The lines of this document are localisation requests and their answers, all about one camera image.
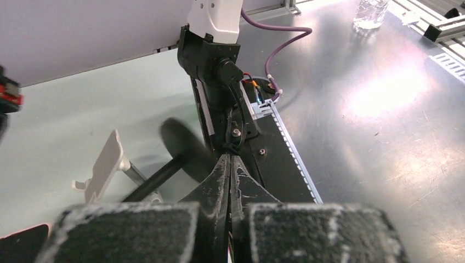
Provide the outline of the pink phone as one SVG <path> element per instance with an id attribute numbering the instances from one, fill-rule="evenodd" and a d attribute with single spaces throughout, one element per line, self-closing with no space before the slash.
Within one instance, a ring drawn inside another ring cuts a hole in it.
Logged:
<path id="1" fill-rule="evenodd" d="M 48 224 L 40 224 L 1 237 L 1 262 L 34 262 L 49 231 Z"/>

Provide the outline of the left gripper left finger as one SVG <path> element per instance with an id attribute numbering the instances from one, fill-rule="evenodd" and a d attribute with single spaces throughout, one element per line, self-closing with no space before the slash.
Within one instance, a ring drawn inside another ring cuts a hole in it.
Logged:
<path id="1" fill-rule="evenodd" d="M 230 155 L 178 203 L 65 209 L 37 262 L 227 262 Z"/>

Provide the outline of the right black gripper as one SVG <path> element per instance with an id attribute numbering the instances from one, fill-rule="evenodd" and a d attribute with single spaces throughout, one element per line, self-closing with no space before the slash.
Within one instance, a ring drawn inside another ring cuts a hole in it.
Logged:
<path id="1" fill-rule="evenodd" d="M 1 65 L 1 139 L 8 127 L 9 114 L 18 112 L 22 107 L 20 84 L 5 75 Z"/>

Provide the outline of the black gooseneck phone stand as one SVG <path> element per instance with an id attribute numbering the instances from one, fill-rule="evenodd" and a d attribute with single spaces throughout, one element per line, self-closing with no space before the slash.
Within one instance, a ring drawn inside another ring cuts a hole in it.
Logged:
<path id="1" fill-rule="evenodd" d="M 160 126 L 160 136 L 172 159 L 123 202 L 143 201 L 181 169 L 197 182 L 202 182 L 214 169 L 217 163 L 214 155 L 182 121 L 166 119 Z"/>

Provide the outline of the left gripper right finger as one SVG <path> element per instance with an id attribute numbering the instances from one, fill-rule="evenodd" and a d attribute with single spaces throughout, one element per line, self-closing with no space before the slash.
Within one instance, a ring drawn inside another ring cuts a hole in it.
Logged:
<path id="1" fill-rule="evenodd" d="M 361 204 L 283 203 L 231 158 L 233 262 L 409 262 L 387 214 Z"/>

